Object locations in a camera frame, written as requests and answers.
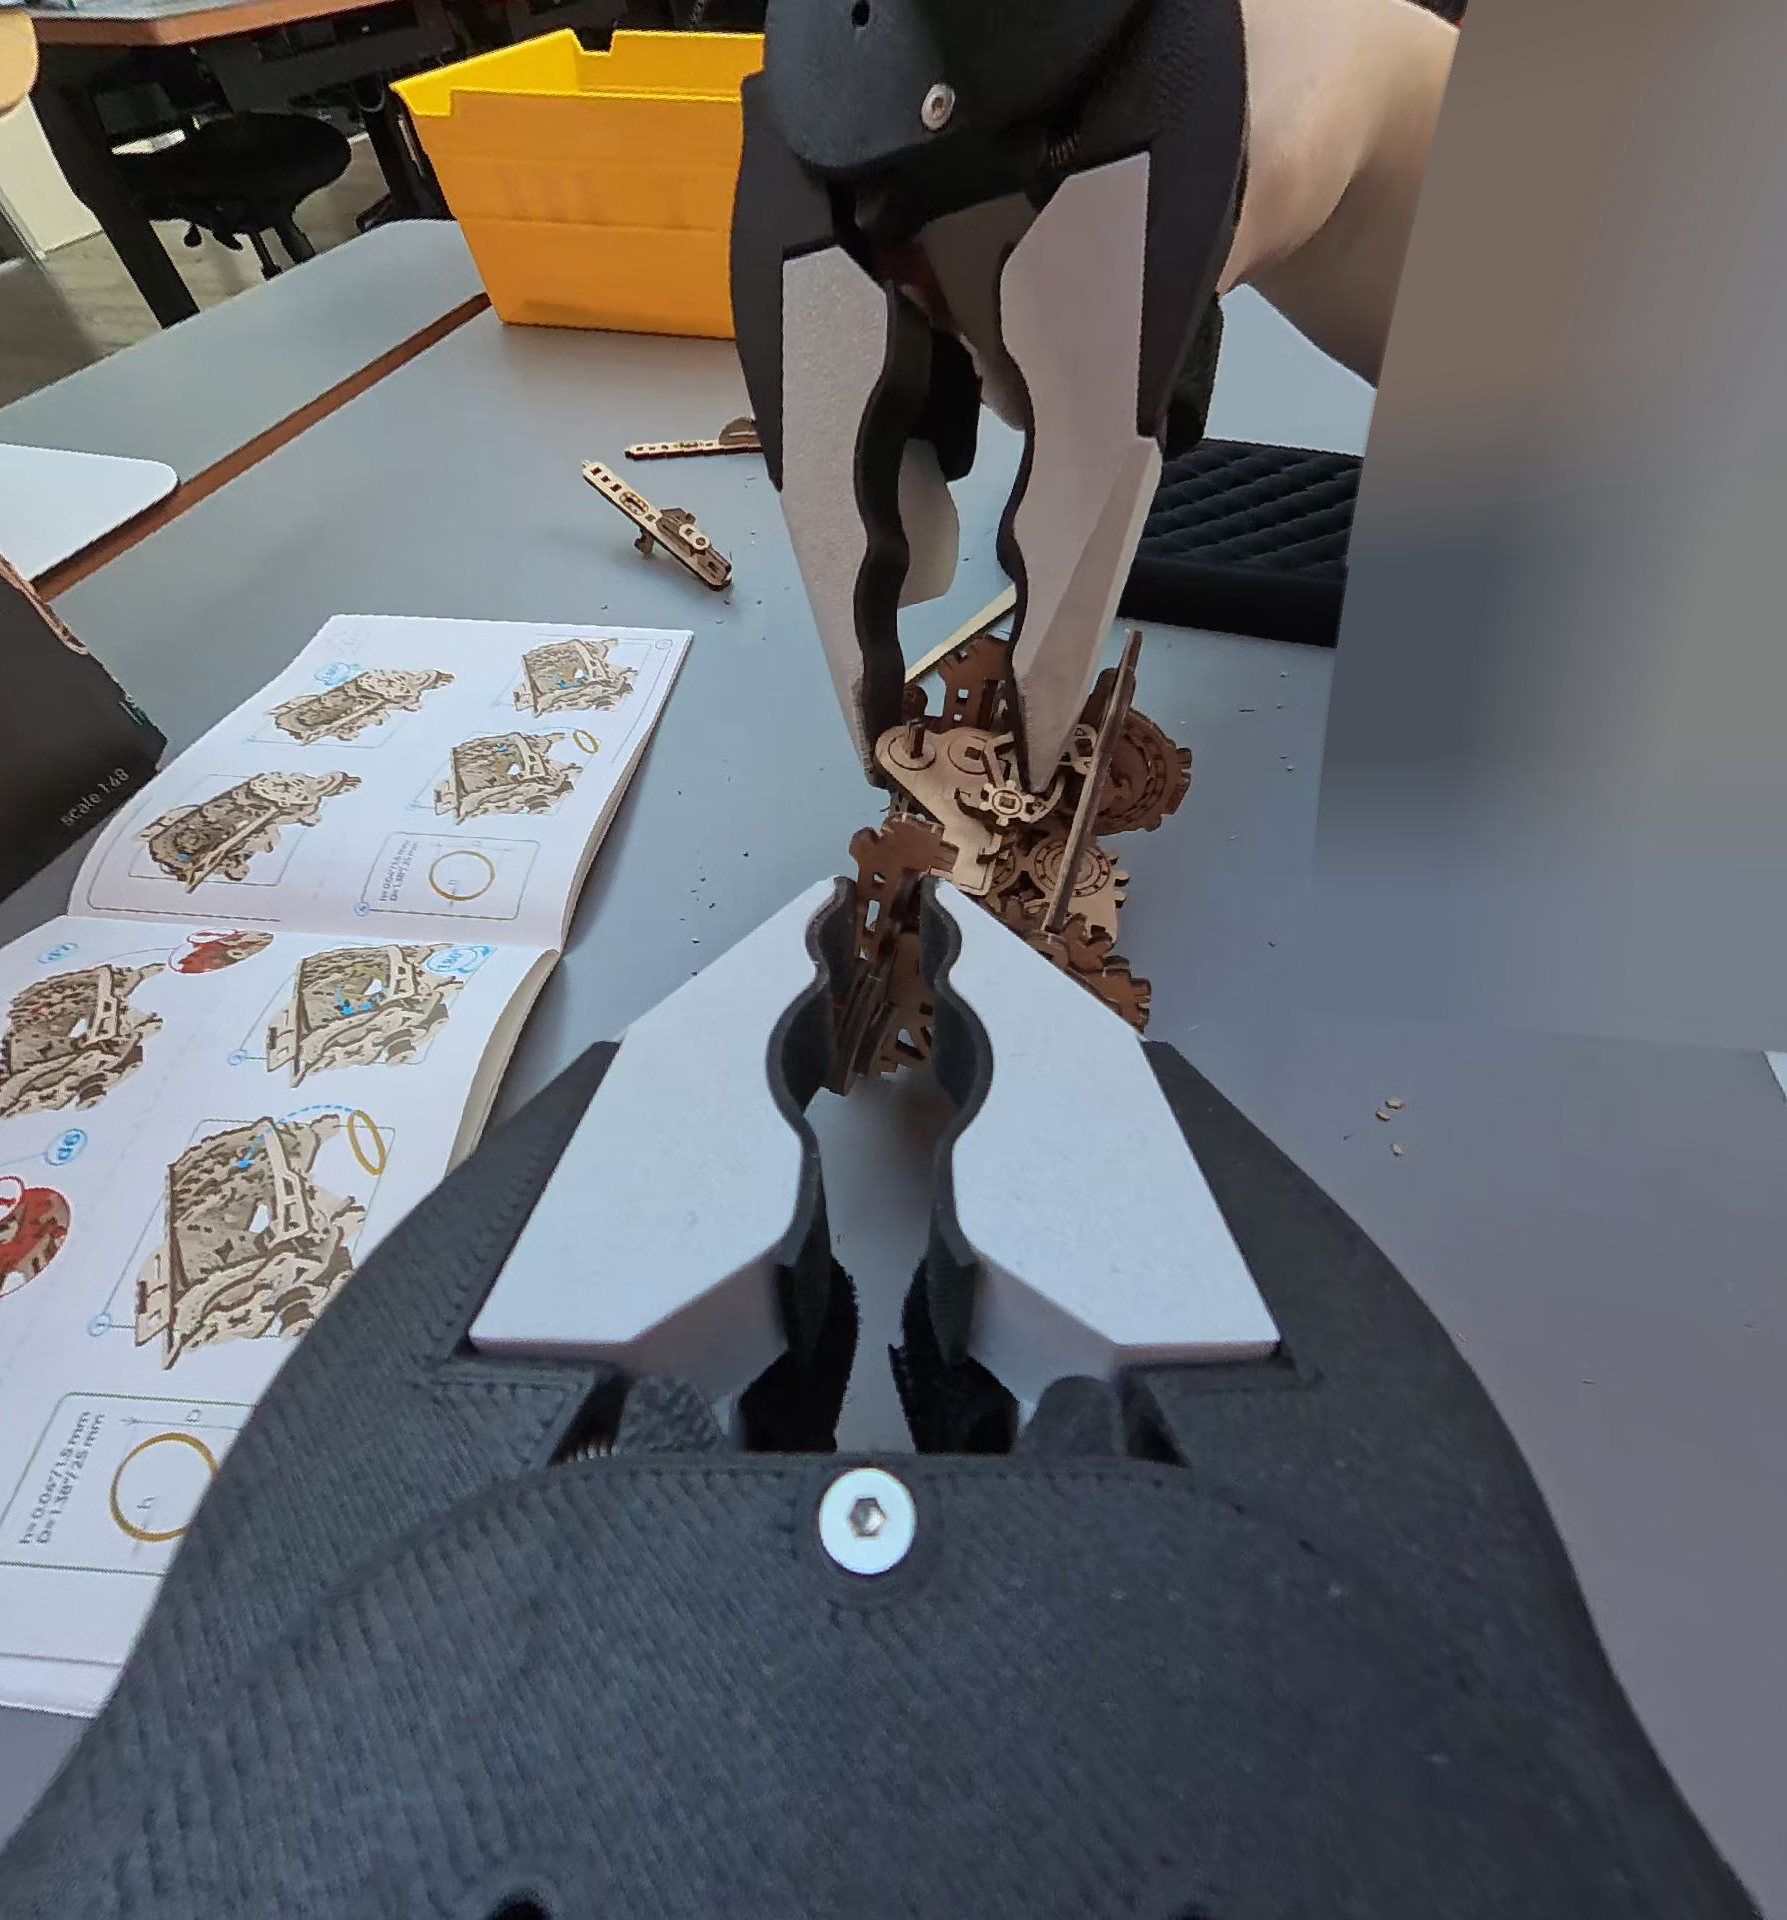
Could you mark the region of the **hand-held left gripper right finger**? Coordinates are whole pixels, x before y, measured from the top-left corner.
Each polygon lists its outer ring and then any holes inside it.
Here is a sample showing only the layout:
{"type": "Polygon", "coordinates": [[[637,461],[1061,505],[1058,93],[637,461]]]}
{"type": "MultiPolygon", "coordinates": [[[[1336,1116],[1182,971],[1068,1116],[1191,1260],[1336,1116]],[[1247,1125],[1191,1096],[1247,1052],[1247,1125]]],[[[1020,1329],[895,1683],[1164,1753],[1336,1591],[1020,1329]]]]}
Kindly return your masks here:
{"type": "Polygon", "coordinates": [[[1135,1029],[945,880],[922,885],[953,1103],[898,1393],[922,1454],[1000,1454],[1070,1378],[1252,1363],[1278,1329],[1135,1029]]]}

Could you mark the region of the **open instruction booklet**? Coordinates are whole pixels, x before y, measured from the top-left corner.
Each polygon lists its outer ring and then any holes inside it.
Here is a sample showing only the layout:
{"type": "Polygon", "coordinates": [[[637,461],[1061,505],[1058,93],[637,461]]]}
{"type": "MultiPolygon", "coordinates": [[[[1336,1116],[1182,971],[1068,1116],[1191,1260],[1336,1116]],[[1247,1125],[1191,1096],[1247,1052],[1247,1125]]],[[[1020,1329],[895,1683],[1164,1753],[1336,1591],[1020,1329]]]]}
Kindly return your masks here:
{"type": "Polygon", "coordinates": [[[95,1714],[265,1387],[476,1145],[688,630],[333,617],[0,952],[0,1704],[95,1714]]]}

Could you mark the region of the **grey desk with brown edge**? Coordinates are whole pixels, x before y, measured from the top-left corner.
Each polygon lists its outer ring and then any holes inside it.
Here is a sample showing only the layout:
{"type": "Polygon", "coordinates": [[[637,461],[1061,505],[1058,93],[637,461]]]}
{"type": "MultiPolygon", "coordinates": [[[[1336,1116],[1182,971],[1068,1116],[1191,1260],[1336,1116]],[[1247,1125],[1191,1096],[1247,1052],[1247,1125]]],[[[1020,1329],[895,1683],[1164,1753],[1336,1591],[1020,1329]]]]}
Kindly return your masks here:
{"type": "Polygon", "coordinates": [[[40,577],[42,592],[198,502],[202,477],[340,407],[487,308],[453,224],[385,227],[0,407],[0,444],[177,471],[177,490],[40,577]]]}

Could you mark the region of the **wooden model part with lever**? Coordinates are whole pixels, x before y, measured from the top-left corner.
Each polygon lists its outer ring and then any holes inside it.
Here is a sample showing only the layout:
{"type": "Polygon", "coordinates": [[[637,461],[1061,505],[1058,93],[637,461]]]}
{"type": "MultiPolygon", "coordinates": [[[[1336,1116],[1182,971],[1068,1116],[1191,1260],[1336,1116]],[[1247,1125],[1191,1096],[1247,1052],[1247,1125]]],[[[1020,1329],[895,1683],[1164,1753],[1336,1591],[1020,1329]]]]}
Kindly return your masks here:
{"type": "Polygon", "coordinates": [[[709,590],[732,587],[728,556],[713,546],[713,541],[699,527],[688,509],[650,506],[637,488],[629,488],[629,481],[625,481],[613,471],[596,461],[586,461],[579,465],[579,477],[637,527],[633,546],[641,556],[669,556],[709,590]]]}

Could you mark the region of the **wooden gear model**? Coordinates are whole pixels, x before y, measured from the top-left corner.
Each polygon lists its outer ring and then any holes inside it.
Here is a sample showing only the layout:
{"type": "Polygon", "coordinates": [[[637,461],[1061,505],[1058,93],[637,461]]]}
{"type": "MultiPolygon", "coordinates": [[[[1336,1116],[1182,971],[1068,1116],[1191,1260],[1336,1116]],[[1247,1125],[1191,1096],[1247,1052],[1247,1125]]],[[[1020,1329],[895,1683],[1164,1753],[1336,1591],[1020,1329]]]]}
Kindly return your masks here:
{"type": "Polygon", "coordinates": [[[1130,705],[1135,674],[1108,666],[1044,793],[1024,784],[1003,691],[1000,637],[1017,590],[909,671],[904,718],[878,741],[889,784],[859,862],[854,976],[837,1013],[832,1093],[931,1055],[931,991],[921,971],[921,888],[952,880],[1135,1031],[1151,984],[1116,953],[1126,875],[1105,838],[1155,832],[1191,784],[1191,752],[1130,705]]]}

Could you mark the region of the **white rounded board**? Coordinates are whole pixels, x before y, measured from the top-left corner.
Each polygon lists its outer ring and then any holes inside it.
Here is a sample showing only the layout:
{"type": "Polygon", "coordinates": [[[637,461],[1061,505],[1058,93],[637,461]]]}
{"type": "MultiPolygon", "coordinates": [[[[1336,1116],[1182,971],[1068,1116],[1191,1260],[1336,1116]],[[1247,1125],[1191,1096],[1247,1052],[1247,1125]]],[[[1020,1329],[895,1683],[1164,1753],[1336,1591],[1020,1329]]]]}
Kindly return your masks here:
{"type": "Polygon", "coordinates": [[[0,559],[27,585],[177,490],[158,461],[0,444],[0,559]]]}

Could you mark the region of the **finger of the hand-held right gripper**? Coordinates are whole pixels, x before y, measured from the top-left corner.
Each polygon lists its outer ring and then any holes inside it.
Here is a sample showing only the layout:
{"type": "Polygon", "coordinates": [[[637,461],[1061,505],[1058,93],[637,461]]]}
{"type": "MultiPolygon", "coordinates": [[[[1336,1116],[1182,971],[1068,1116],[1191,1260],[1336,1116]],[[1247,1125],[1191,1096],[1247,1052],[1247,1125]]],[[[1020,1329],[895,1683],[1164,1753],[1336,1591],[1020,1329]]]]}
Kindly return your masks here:
{"type": "Polygon", "coordinates": [[[1149,155],[1061,184],[1000,273],[1029,436],[1003,521],[1022,775],[1044,792],[1086,706],[1160,444],[1138,425],[1149,155]]]}
{"type": "Polygon", "coordinates": [[[956,571],[947,490],[974,464],[982,378],[931,232],[873,270],[830,248],[783,262],[781,506],[866,782],[904,714],[898,613],[956,571]]]}

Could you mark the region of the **black model kit box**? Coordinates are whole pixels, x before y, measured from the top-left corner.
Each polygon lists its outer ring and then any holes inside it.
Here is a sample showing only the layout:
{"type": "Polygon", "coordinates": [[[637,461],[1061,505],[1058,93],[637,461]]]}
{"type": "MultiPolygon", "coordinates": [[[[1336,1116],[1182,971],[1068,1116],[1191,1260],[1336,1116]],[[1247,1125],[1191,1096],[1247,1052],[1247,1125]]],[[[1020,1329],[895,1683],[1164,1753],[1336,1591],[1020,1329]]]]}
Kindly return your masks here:
{"type": "Polygon", "coordinates": [[[0,903],[158,771],[164,735],[0,556],[0,903]]]}

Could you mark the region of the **person's right forearm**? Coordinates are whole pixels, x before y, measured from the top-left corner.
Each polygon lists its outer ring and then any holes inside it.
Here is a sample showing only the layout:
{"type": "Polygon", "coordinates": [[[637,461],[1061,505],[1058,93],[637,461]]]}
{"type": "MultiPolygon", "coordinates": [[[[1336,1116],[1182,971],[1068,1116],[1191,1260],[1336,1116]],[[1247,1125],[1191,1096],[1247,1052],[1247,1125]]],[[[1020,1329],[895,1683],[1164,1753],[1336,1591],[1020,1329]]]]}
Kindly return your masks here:
{"type": "Polygon", "coordinates": [[[1381,383],[1457,28],[1414,2],[1244,2],[1247,186],[1215,294],[1256,287],[1381,383]]]}

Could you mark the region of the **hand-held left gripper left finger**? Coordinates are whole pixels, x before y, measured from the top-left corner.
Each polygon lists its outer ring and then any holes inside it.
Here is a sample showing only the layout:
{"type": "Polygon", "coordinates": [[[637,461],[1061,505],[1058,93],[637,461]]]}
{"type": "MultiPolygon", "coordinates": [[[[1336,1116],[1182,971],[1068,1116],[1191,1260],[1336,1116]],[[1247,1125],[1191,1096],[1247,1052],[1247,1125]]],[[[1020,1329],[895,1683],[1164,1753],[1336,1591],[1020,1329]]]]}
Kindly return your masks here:
{"type": "Polygon", "coordinates": [[[472,1321],[476,1348],[669,1375],[756,1452],[830,1454],[852,1375],[805,1120],[837,1069],[852,883],[794,899],[637,1020],[472,1321]]]}

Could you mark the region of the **brown desk with black legs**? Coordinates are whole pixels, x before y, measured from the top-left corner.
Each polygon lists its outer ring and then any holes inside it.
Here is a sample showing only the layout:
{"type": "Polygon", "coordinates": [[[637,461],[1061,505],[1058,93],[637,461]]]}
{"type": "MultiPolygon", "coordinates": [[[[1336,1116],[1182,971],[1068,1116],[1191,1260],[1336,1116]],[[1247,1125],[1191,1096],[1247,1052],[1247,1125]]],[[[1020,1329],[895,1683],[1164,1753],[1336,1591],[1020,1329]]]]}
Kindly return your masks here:
{"type": "Polygon", "coordinates": [[[384,216],[449,219],[389,88],[451,56],[444,2],[37,2],[30,20],[45,143],[162,327],[195,317],[198,304],[114,155],[178,144],[195,125],[228,116],[324,122],[336,107],[371,139],[389,193],[384,216]]]}

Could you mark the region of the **yellow plastic bin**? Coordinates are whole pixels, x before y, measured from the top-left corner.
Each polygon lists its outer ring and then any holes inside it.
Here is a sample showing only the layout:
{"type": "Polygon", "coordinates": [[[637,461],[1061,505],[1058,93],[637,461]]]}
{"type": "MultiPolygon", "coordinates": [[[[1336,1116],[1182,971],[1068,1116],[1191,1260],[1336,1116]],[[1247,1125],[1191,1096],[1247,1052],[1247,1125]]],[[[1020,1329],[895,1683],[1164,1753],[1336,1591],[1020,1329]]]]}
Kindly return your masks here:
{"type": "Polygon", "coordinates": [[[759,34],[571,31],[395,85],[504,323],[728,339],[759,34]]]}

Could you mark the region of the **black quilted cushion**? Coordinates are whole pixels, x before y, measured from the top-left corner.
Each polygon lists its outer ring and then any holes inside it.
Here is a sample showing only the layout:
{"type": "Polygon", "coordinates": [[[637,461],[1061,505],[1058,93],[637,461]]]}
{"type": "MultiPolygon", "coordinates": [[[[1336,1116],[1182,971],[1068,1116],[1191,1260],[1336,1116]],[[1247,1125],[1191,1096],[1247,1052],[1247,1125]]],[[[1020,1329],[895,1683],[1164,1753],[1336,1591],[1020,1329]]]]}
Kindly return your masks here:
{"type": "Polygon", "coordinates": [[[1361,458],[1200,443],[1160,471],[1119,617],[1333,648],[1361,458]]]}

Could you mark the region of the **black office chair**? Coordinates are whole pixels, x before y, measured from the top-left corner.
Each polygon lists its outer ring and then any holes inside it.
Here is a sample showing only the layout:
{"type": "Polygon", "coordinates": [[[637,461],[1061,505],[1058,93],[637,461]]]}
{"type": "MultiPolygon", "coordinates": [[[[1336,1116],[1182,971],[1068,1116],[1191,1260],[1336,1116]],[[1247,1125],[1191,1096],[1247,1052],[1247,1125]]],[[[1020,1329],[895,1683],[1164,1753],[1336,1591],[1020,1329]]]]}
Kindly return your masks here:
{"type": "Polygon", "coordinates": [[[186,248],[214,234],[238,249],[248,237],[261,276],[275,279],[281,266],[265,232],[294,262],[314,259],[295,213],[350,169],[351,144],[312,116],[228,116],[195,125],[178,144],[114,155],[114,163],[148,219],[186,227],[186,248]]]}

